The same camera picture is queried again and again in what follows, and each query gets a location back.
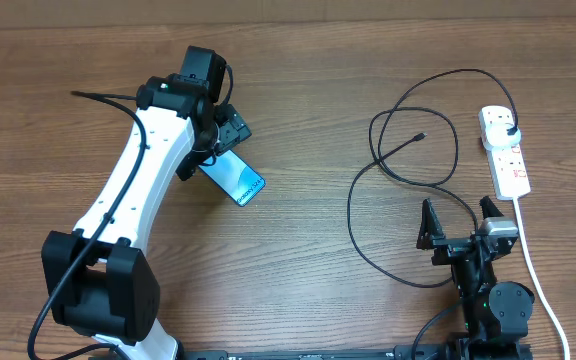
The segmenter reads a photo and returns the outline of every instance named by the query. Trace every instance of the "robotic arm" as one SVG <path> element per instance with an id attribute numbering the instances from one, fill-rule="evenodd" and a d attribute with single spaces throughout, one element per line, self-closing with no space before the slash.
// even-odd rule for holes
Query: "robotic arm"
<path id="1" fill-rule="evenodd" d="M 176 172 L 190 178 L 198 165 L 232 149 L 251 133 L 227 101 L 215 105 L 225 60 L 212 50 L 189 47 L 180 74 L 152 77 L 139 88 L 136 115 L 146 133 L 146 151 L 112 219 L 92 250 L 51 305 L 55 322 L 77 333 L 115 344 L 133 360 L 174 360 L 181 344 L 156 319 L 159 284 L 145 255 L 154 217 Z M 142 146 L 142 129 L 133 126 L 108 182 L 71 234 L 50 232 L 42 248 L 48 292 L 52 293 L 73 260 L 90 242 L 129 177 Z M 89 269 L 106 263 L 106 272 Z"/>

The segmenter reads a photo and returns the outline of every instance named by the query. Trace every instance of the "wooden table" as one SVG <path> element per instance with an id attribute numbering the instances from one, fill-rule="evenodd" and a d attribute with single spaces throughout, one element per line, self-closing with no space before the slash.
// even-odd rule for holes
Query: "wooden table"
<path id="1" fill-rule="evenodd" d="M 159 318 L 188 349 L 388 348 L 411 343 L 453 303 L 451 285 L 410 288 L 368 266 L 350 244 L 345 206 L 350 182 L 370 161 L 370 118 L 423 78 L 478 67 L 502 79 L 517 104 L 533 188 L 522 200 L 526 231 L 576 358 L 576 19 L 508 19 L 0 31 L 0 359 L 25 358 L 47 296 L 45 236 L 69 231 L 86 212 L 131 126 L 125 114 L 68 92 L 134 94 L 150 76 L 177 71 L 190 44 L 232 64 L 232 103 L 253 131 L 237 151 L 267 186 L 244 208 L 203 175 L 173 181 L 166 194 L 149 262 L 162 288 Z M 459 74 L 425 85 L 406 104 L 455 122 L 460 164 L 447 187 L 472 206 L 493 195 L 477 113 L 507 104 L 495 83 Z M 389 163 L 404 176 L 439 179 L 454 154 L 442 121 L 398 114 L 385 145 L 421 131 L 429 137 Z M 366 254 L 418 282 L 449 273 L 415 249 L 428 196 L 449 236 L 471 230 L 454 201 L 377 170 L 361 179 L 353 202 Z M 512 215 L 509 203 L 497 204 Z M 495 270 L 533 287 L 520 246 Z M 529 324 L 524 342 L 536 358 L 560 357 L 539 302 Z M 462 328 L 453 314 L 424 341 Z M 56 356 L 89 343 L 49 319 L 37 349 Z"/>

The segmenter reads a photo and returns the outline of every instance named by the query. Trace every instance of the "phone screen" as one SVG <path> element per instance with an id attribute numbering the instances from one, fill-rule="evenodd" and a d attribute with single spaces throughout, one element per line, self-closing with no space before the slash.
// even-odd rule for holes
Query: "phone screen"
<path id="1" fill-rule="evenodd" d="M 266 185 L 266 180 L 232 150 L 219 156 L 214 165 L 199 168 L 239 206 L 246 205 Z"/>

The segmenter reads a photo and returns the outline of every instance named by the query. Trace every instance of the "black cable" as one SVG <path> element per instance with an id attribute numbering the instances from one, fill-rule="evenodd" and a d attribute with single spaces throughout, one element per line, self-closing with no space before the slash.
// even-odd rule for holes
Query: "black cable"
<path id="1" fill-rule="evenodd" d="M 134 180 L 135 176 L 137 175 L 137 171 L 139 170 L 139 166 L 141 165 L 141 162 L 144 158 L 144 154 L 146 152 L 146 149 L 148 148 L 148 145 L 146 144 L 146 129 L 144 128 L 143 123 L 141 122 L 141 120 L 139 119 L 137 114 L 135 114 L 134 111 L 130 110 L 129 108 L 127 108 L 124 105 L 121 105 L 121 104 L 116 103 L 112 100 L 106 99 L 106 97 L 108 97 L 108 96 L 102 96 L 101 94 L 84 93 L 84 92 L 80 92 L 80 91 L 73 91 L 73 92 L 71 92 L 71 94 L 74 96 L 85 97 L 85 98 L 88 98 L 91 100 L 102 102 L 104 104 L 108 104 L 108 105 L 113 106 L 113 107 L 125 112 L 126 114 L 130 115 L 130 117 L 132 117 L 132 119 L 137 124 L 137 127 L 139 127 L 139 132 L 141 134 L 141 143 L 139 144 L 139 153 L 137 154 L 137 159 L 135 160 L 135 164 L 133 165 L 133 168 L 130 171 L 128 178 L 126 179 L 126 182 L 122 186 L 121 190 L 119 190 L 117 197 L 113 201 L 113 203 L 110 206 L 110 208 L 108 209 L 108 211 L 104 214 L 104 216 L 101 220 L 101 224 L 99 224 L 99 227 L 97 227 L 97 230 L 95 230 L 93 235 L 90 237 L 90 240 L 88 241 L 86 246 L 84 246 L 84 248 L 81 250 L 79 255 L 77 255 L 77 257 L 72 262 L 70 267 L 66 270 L 64 275 L 61 277 L 61 279 L 59 280 L 59 282 L 57 283 L 57 285 L 53 289 L 52 293 L 48 297 L 48 300 L 46 300 L 46 303 L 44 304 L 43 308 L 39 312 L 39 315 L 37 316 L 37 319 L 35 320 L 35 323 L 32 326 L 32 330 L 30 331 L 30 334 L 28 336 L 27 352 L 28 352 L 28 356 L 32 360 L 41 360 L 37 356 L 37 354 L 35 353 L 35 341 L 37 340 L 37 335 L 39 334 L 39 329 L 41 328 L 41 324 L 43 323 L 44 319 L 46 318 L 48 311 L 50 311 L 52 304 L 55 302 L 55 299 L 57 298 L 57 296 L 59 295 L 59 293 L 63 289 L 64 285 L 66 284 L 66 281 L 68 279 L 70 279 L 73 276 L 74 272 L 80 267 L 80 265 L 83 263 L 86 256 L 90 253 L 95 242 L 97 241 L 97 239 L 99 239 L 99 236 L 102 234 L 102 232 L 104 231 L 104 229 L 106 228 L 108 223 L 110 223 L 112 221 L 112 216 L 115 213 L 115 211 L 117 210 L 117 208 L 119 207 L 121 200 L 123 199 L 124 195 L 126 195 L 126 192 L 130 188 L 132 181 Z M 122 96 L 122 95 L 113 95 L 113 97 L 115 97 L 115 98 L 121 98 L 120 96 Z M 72 359 L 75 356 L 84 354 L 88 351 L 95 350 L 95 349 L 102 349 L 102 348 L 108 348 L 108 349 L 111 349 L 113 351 L 119 350 L 117 345 L 114 345 L 114 344 L 94 344 L 94 345 L 84 347 L 80 350 L 71 352 L 69 354 L 60 356 L 58 358 L 55 358 L 54 360 Z M 125 357 L 125 354 L 122 355 L 123 352 L 121 352 L 121 351 L 115 351 L 115 352 L 120 357 L 128 359 L 127 357 Z"/>
<path id="2" fill-rule="evenodd" d="M 214 166 L 217 163 L 217 155 L 215 154 L 215 152 L 212 152 L 212 155 L 210 155 L 210 158 L 212 159 L 212 162 L 210 164 L 206 164 L 205 162 L 201 163 L 201 166 L 204 167 L 208 167 L 208 166 Z"/>
<path id="3" fill-rule="evenodd" d="M 442 310 L 439 314 L 435 315 L 435 317 L 433 317 L 432 319 L 430 319 L 430 321 L 428 321 L 428 323 L 426 323 L 426 325 L 424 325 L 424 327 L 421 328 L 421 330 L 419 331 L 419 334 L 417 334 L 417 337 L 415 338 L 415 341 L 412 343 L 412 347 L 410 348 L 410 359 L 411 360 L 415 360 L 417 357 L 417 346 L 419 345 L 419 341 L 421 340 L 421 337 L 424 336 L 424 333 L 431 327 L 433 326 L 437 321 L 441 320 L 441 318 L 443 318 L 444 316 L 448 315 L 449 313 L 453 312 L 455 309 L 457 309 L 458 307 L 461 306 L 461 304 L 463 304 L 464 299 L 459 299 L 459 301 L 457 301 L 456 304 L 452 305 L 451 307 Z"/>
<path id="4" fill-rule="evenodd" d="M 480 69 L 457 69 L 457 70 L 452 70 L 452 71 L 447 71 L 441 74 L 437 74 L 434 76 L 431 76 L 425 80 L 422 80 L 420 82 L 418 82 L 417 84 L 415 84 L 413 87 L 411 87 L 410 89 L 408 89 L 403 96 L 401 96 L 399 98 L 399 100 L 397 101 L 397 103 L 395 104 L 395 106 L 393 106 L 392 109 L 390 110 L 386 110 L 386 111 L 382 111 L 380 113 L 378 113 L 377 115 L 375 115 L 372 120 L 370 121 L 370 126 L 368 128 L 368 144 L 370 147 L 370 153 L 372 154 L 372 158 L 373 158 L 373 162 L 369 165 L 367 165 L 366 167 L 364 167 L 358 174 L 357 176 L 355 176 L 355 179 L 352 182 L 352 185 L 350 187 L 350 191 L 348 194 L 348 209 L 347 209 L 347 220 L 348 220 L 348 233 L 350 235 L 350 240 L 352 241 L 352 244 L 355 247 L 355 250 L 357 250 L 357 252 L 359 253 L 359 255 L 371 266 L 373 266 L 375 269 L 379 270 L 380 272 L 382 272 L 383 274 L 385 274 L 386 276 L 395 279 L 401 283 L 404 283 L 406 285 L 410 285 L 410 286 L 414 286 L 414 287 L 420 287 L 420 288 L 433 288 L 433 287 L 439 287 L 442 285 L 445 285 L 447 283 L 449 283 L 451 281 L 451 278 L 448 278 L 440 283 L 436 283 L 436 284 L 430 284 L 430 285 L 423 285 L 423 284 L 416 284 L 404 279 L 401 279 L 389 272 L 387 272 L 386 270 L 382 269 L 381 267 L 379 267 L 378 265 L 376 265 L 374 262 L 370 261 L 370 259 L 368 259 L 359 249 L 359 247 L 357 246 L 357 243 L 354 239 L 354 236 L 352 234 L 352 228 L 350 225 L 350 200 L 352 197 L 352 190 L 357 182 L 357 180 L 359 180 L 359 178 L 366 172 L 368 171 L 370 168 L 372 168 L 375 165 L 378 165 L 381 170 L 383 170 L 384 173 L 386 173 L 386 175 L 390 176 L 391 178 L 397 180 L 397 181 L 401 181 L 403 183 L 409 184 L 409 185 L 416 185 L 416 186 L 424 186 L 424 187 L 428 187 L 428 188 L 432 188 L 438 191 L 441 191 L 449 196 L 451 196 L 452 198 L 454 198 L 455 200 L 457 200 L 465 209 L 466 211 L 468 211 L 468 214 L 470 215 L 470 217 L 472 218 L 473 221 L 473 225 L 475 228 L 475 231 L 477 231 L 477 228 L 479 227 L 478 225 L 478 221 L 477 221 L 477 216 L 475 215 L 475 212 L 472 210 L 472 208 L 465 202 L 463 201 L 459 196 L 457 196 L 456 194 L 454 194 L 453 192 L 451 192 L 448 189 L 445 189 L 439 185 L 444 184 L 445 182 L 447 182 L 448 180 L 450 180 L 450 178 L 453 176 L 453 174 L 455 173 L 455 170 L 457 169 L 457 164 L 459 163 L 459 139 L 457 137 L 457 130 L 455 129 L 455 126 L 453 125 L 452 121 L 450 121 L 450 119 L 448 119 L 448 117 L 446 117 L 444 114 L 432 110 L 432 109 L 428 109 L 428 108 L 423 108 L 423 107 L 399 107 L 401 105 L 401 103 L 406 100 L 408 98 L 408 96 L 410 95 L 410 93 L 416 89 L 417 87 L 419 87 L 420 85 L 427 83 L 428 81 L 434 80 L 436 78 L 442 77 L 442 76 L 446 76 L 446 75 L 450 75 L 450 74 L 454 74 L 454 73 L 459 73 L 459 72 L 477 72 L 477 73 L 481 73 L 484 74 L 488 77 L 490 77 L 492 80 L 494 80 L 499 87 L 501 87 L 501 89 L 503 90 L 503 92 L 506 94 L 506 97 L 508 98 L 508 101 L 510 102 L 510 106 L 512 107 L 512 112 L 513 112 L 513 116 L 515 118 L 515 125 L 508 130 L 508 134 L 512 135 L 517 131 L 518 125 L 519 125 L 519 116 L 517 115 L 517 109 L 515 107 L 515 103 L 512 100 L 512 97 L 510 96 L 510 93 L 508 92 L 508 89 L 506 89 L 506 87 L 504 86 L 504 84 L 497 79 L 494 75 L 492 75 L 491 73 L 484 71 L 484 70 L 480 70 Z M 401 145 L 400 147 L 398 147 L 397 149 L 389 152 L 388 154 L 386 154 L 385 156 L 382 155 L 382 150 L 381 150 L 381 145 L 383 142 L 383 137 L 384 137 L 384 133 L 386 131 L 386 126 L 388 125 L 388 122 L 390 121 L 390 119 L 392 118 L 393 114 L 395 113 L 395 111 L 423 111 L 423 112 L 427 112 L 427 113 L 431 113 L 434 115 L 437 115 L 439 117 L 441 117 L 442 119 L 444 119 L 444 121 L 446 121 L 446 123 L 448 123 L 448 125 L 450 126 L 450 129 L 452 130 L 453 136 L 455 138 L 455 160 L 453 162 L 453 166 L 452 169 L 450 170 L 450 173 L 443 178 L 442 180 L 436 181 L 436 182 L 431 182 L 431 183 L 423 183 L 423 182 L 419 182 L 419 181 L 412 181 L 412 180 L 408 180 L 398 174 L 396 174 L 385 162 L 385 159 L 388 158 L 390 155 L 392 155 L 394 152 L 400 150 L 402 147 L 408 145 L 411 141 L 404 143 L 403 145 Z M 386 120 L 384 121 L 384 124 L 381 128 L 381 132 L 379 134 L 379 142 L 377 144 L 377 151 L 375 151 L 375 147 L 372 141 L 372 129 L 373 129 L 373 125 L 375 123 L 375 121 L 380 118 L 381 116 L 388 114 L 388 117 L 386 118 Z M 483 251 L 481 249 L 481 246 L 479 244 L 476 244 L 478 247 L 478 252 L 479 252 L 479 260 L 480 263 L 483 262 Z M 480 276 L 479 279 L 479 287 L 481 287 L 481 285 L 483 284 L 483 276 Z"/>
<path id="5" fill-rule="evenodd" d="M 390 118 L 392 117 L 392 114 L 394 113 L 394 111 L 397 110 L 397 108 L 399 107 L 399 105 L 401 105 L 401 103 L 406 100 L 406 98 L 408 97 L 408 95 L 415 90 L 417 87 L 427 83 L 428 81 L 440 78 L 442 76 L 446 76 L 446 75 L 450 75 L 450 74 L 455 74 L 455 73 L 460 73 L 460 72 L 476 72 L 476 73 L 480 73 L 480 74 L 484 74 L 486 76 L 488 76 L 489 78 L 491 78 L 492 80 L 494 80 L 497 85 L 499 85 L 499 87 L 501 88 L 501 90 L 503 90 L 504 94 L 506 94 L 506 97 L 508 98 L 508 102 L 510 102 L 510 106 L 512 107 L 512 115 L 515 117 L 515 126 L 513 126 L 512 128 L 508 129 L 508 135 L 513 135 L 515 132 L 517 132 L 517 129 L 519 127 L 519 116 L 517 115 L 517 109 L 515 108 L 515 102 L 512 100 L 512 96 L 510 96 L 510 93 L 508 92 L 508 89 L 506 89 L 506 87 L 504 86 L 504 84 L 497 79 L 493 74 L 481 70 L 481 69 L 456 69 L 456 70 L 451 70 L 451 71 L 446 71 L 443 72 L 441 74 L 437 74 L 434 76 L 431 76 L 427 79 L 424 79 L 418 83 L 416 83 L 415 85 L 413 85 L 413 87 L 411 87 L 410 89 L 408 89 L 408 91 L 406 91 L 404 93 L 404 95 L 399 98 L 399 101 L 397 101 L 397 103 L 395 104 L 395 106 L 392 107 L 392 112 L 390 113 L 390 115 L 388 115 L 388 118 L 386 119 L 384 126 L 381 130 L 381 134 L 379 135 L 379 144 L 378 144 L 378 150 L 379 150 L 379 155 L 381 155 L 381 142 L 382 139 L 384 137 L 384 132 L 386 130 L 386 125 L 388 125 L 388 121 L 390 121 Z"/>
<path id="6" fill-rule="evenodd" d="M 87 95 L 91 95 L 91 96 L 96 96 L 96 97 L 103 97 L 103 98 L 107 98 L 107 99 L 121 99 L 121 100 L 130 100 L 130 101 L 137 101 L 137 98 L 135 96 L 130 96 L 130 95 L 116 95 L 116 94 L 98 94 L 98 93 L 84 93 L 81 91 L 72 91 L 71 92 L 72 95 L 75 96 L 81 96 L 81 97 L 86 97 L 91 99 L 89 96 Z"/>
<path id="7" fill-rule="evenodd" d="M 233 81 L 233 76 L 232 76 L 232 68 L 228 64 L 226 64 L 226 71 L 228 72 L 228 79 L 230 80 L 230 85 L 228 85 L 228 93 L 226 94 L 226 97 L 221 102 L 221 104 L 219 104 L 219 106 L 224 106 L 224 105 L 228 104 L 228 101 L 230 101 L 230 94 L 232 94 L 232 87 L 233 87 L 234 81 Z"/>
<path id="8" fill-rule="evenodd" d="M 390 157 L 391 155 L 393 155 L 395 152 L 401 150 L 404 146 L 410 144 L 411 142 L 414 141 L 419 141 L 421 139 L 423 139 L 424 137 L 421 137 L 419 140 L 414 140 L 416 137 L 420 136 L 421 134 L 417 135 L 415 138 L 405 142 L 403 145 L 400 145 L 399 147 L 397 147 L 396 149 L 390 151 L 389 153 L 387 153 L 386 155 L 379 155 L 377 156 L 377 154 L 375 153 L 375 149 L 374 146 L 372 144 L 372 128 L 373 125 L 375 123 L 375 121 L 382 115 L 384 114 L 389 114 L 391 112 L 394 111 L 423 111 L 423 112 L 427 112 L 430 114 L 434 114 L 437 115 L 439 117 L 441 117 L 444 121 L 446 121 L 446 123 L 448 123 L 448 125 L 450 126 L 450 129 L 452 130 L 453 136 L 455 138 L 455 160 L 453 162 L 453 166 L 452 169 L 450 170 L 450 173 L 448 174 L 448 176 L 446 176 L 444 179 L 437 181 L 437 182 L 432 182 L 432 183 L 422 183 L 422 182 L 418 182 L 418 181 L 411 181 L 408 180 L 404 177 L 401 177 L 399 175 L 397 175 L 394 171 L 392 171 L 385 163 L 385 160 Z M 363 252 L 359 249 L 359 246 L 357 246 L 357 242 L 355 241 L 355 238 L 352 234 L 352 227 L 351 227 L 351 221 L 350 221 L 350 202 L 351 202 L 351 198 L 352 198 L 352 190 L 357 182 L 357 180 L 359 180 L 359 178 L 366 172 L 368 171 L 370 168 L 372 168 L 375 165 L 379 165 L 379 167 L 386 173 L 386 175 L 392 177 L 393 179 L 397 180 L 397 181 L 401 181 L 410 185 L 416 185 L 416 186 L 425 186 L 425 187 L 430 187 L 433 189 L 437 189 L 439 191 L 442 191 L 450 196 L 452 196 L 453 198 L 455 198 L 459 203 L 461 203 L 466 210 L 468 211 L 468 213 L 470 214 L 470 216 L 472 217 L 473 220 L 473 224 L 475 229 L 477 229 L 478 227 L 478 222 L 477 222 L 477 216 L 475 215 L 474 211 L 472 210 L 472 208 L 470 206 L 468 206 L 468 204 L 466 204 L 465 201 L 463 201 L 459 196 L 455 195 L 454 193 L 452 193 L 451 191 L 444 189 L 442 187 L 440 187 L 440 184 L 445 183 L 446 181 L 450 180 L 450 178 L 452 177 L 452 175 L 455 173 L 455 170 L 457 169 L 457 165 L 459 163 L 459 138 L 457 137 L 457 130 L 455 129 L 455 126 L 453 125 L 453 123 L 450 121 L 450 119 L 448 119 L 448 117 L 446 117 L 444 114 L 432 110 L 432 109 L 427 109 L 427 108 L 423 108 L 423 107 L 401 107 L 401 108 L 397 108 L 394 110 L 387 110 L 387 111 L 382 111 L 379 114 L 375 115 L 375 117 L 373 117 L 373 119 L 370 121 L 370 126 L 369 126 L 369 130 L 368 130 L 368 137 L 369 137 L 369 145 L 370 145 L 370 151 L 372 153 L 373 159 L 374 161 L 367 165 L 366 167 L 364 167 L 361 171 L 359 171 L 359 173 L 355 176 L 355 179 L 352 182 L 352 185 L 350 186 L 350 191 L 348 193 L 348 207 L 347 207 L 347 223 L 348 223 L 348 234 L 350 235 L 350 240 L 353 244 L 353 246 L 355 247 L 355 250 L 357 250 L 357 253 L 359 253 L 359 255 L 368 263 L 370 264 L 372 267 L 374 267 L 375 269 L 379 270 L 381 273 L 383 273 L 384 275 L 390 277 L 391 279 L 394 279 L 396 281 L 399 281 L 402 284 L 405 285 L 409 285 L 409 286 L 413 286 L 416 288 L 424 288 L 424 289 L 428 289 L 428 288 L 436 288 L 436 287 L 440 287 L 443 285 L 448 284 L 450 281 L 452 281 L 452 277 L 447 278 L 446 280 L 439 282 L 439 283 L 435 283 L 435 284 L 418 284 L 418 283 L 414 283 L 405 279 L 402 279 L 398 276 L 395 276 L 393 274 L 391 274 L 390 272 L 384 270 L 383 268 L 379 267 L 377 264 L 375 264 L 374 262 L 372 262 L 370 259 L 368 259 Z"/>
<path id="9" fill-rule="evenodd" d="M 395 148 L 394 150 L 391 150 L 390 152 L 388 152 L 386 155 L 384 155 L 382 157 L 382 161 L 387 159 L 388 157 L 390 157 L 391 155 L 395 154 L 397 151 L 403 149 L 404 147 L 406 147 L 409 144 L 412 144 L 413 142 L 417 142 L 420 140 L 423 140 L 426 137 L 426 134 L 421 133 L 418 134 L 416 136 L 414 136 L 412 139 L 406 141 L 405 143 L 399 145 L 397 148 Z M 435 288 L 435 287 L 440 287 L 443 286 L 447 283 L 449 283 L 452 278 L 448 278 L 440 283 L 436 283 L 436 284 L 417 284 L 408 280 L 404 280 L 398 276 L 395 276 L 391 273 L 389 273 L 388 271 L 382 269 L 380 266 L 378 266 L 377 264 L 375 264 L 374 262 L 372 262 L 370 259 L 368 259 L 368 257 L 366 257 L 366 255 L 364 255 L 364 253 L 359 249 L 359 246 L 357 245 L 357 242 L 355 241 L 355 237 L 352 234 L 352 226 L 351 226 L 351 222 L 350 222 L 350 204 L 352 201 L 352 191 L 355 188 L 355 184 L 357 183 L 357 181 L 359 180 L 359 178 L 365 174 L 368 170 L 370 170 L 372 167 L 374 167 L 375 165 L 377 165 L 378 162 L 374 161 L 368 165 L 366 165 L 363 169 L 361 169 L 359 171 L 359 173 L 357 173 L 357 175 L 355 176 L 355 178 L 352 181 L 352 184 L 350 185 L 350 190 L 348 191 L 348 204 L 347 204 L 347 210 L 346 210 L 346 215 L 347 215 L 347 223 L 348 223 L 348 234 L 350 235 L 350 241 L 352 242 L 353 246 L 355 247 L 355 250 L 357 250 L 357 253 L 359 253 L 359 255 L 370 265 L 372 265 L 372 267 L 374 267 L 375 269 L 379 270 L 381 273 L 383 273 L 384 275 L 390 277 L 391 279 L 397 280 L 400 283 L 409 285 L 409 286 L 413 286 L 413 287 L 417 287 L 417 288 Z"/>

